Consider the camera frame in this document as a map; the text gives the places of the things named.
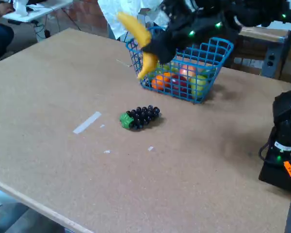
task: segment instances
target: green led light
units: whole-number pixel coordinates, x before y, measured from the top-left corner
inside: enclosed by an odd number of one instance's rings
[[[189,33],[189,36],[194,36],[195,35],[195,32],[194,31],[191,31],[190,33]]]
[[[216,28],[221,28],[221,27],[222,27],[222,22],[216,23],[216,24],[215,24],[215,27],[216,27]]]

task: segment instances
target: red apple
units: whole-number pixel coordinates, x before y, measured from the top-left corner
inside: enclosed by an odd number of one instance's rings
[[[179,92],[180,92],[180,96],[181,97],[188,97],[188,87],[189,87],[189,83],[186,80],[186,78],[184,78],[183,76],[179,76],[177,74],[174,74],[171,79],[170,82],[172,84],[172,93],[173,95],[179,96]]]
[[[185,77],[185,79],[189,79],[190,77],[196,76],[196,67],[183,65],[180,69],[180,74]]]

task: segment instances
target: sticker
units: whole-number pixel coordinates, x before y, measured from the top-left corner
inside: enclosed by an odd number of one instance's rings
[[[291,164],[288,161],[284,161],[283,164],[291,177]]]
[[[79,134],[79,133],[83,132],[88,126],[90,126],[90,124],[92,124],[100,116],[101,116],[100,112],[95,112],[86,121],[84,121],[81,125],[79,125],[73,132],[75,134]]]
[[[291,151],[291,147],[286,147],[284,145],[281,145],[279,142],[275,142],[275,147],[283,151]]]

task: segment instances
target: grapes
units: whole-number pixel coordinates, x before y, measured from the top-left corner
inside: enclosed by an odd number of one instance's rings
[[[149,105],[148,107],[137,107],[136,110],[126,112],[133,119],[129,127],[134,130],[143,129],[151,121],[160,116],[160,109]]]
[[[153,108],[154,113],[158,114],[160,113],[160,109],[158,107]]]

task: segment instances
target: white tape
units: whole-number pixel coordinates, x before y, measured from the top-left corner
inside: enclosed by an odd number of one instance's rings
[[[101,116],[100,112],[95,112],[86,121],[84,121],[81,125],[79,125],[73,132],[76,134],[83,132],[88,126],[90,126],[90,124],[92,124],[100,116]]]

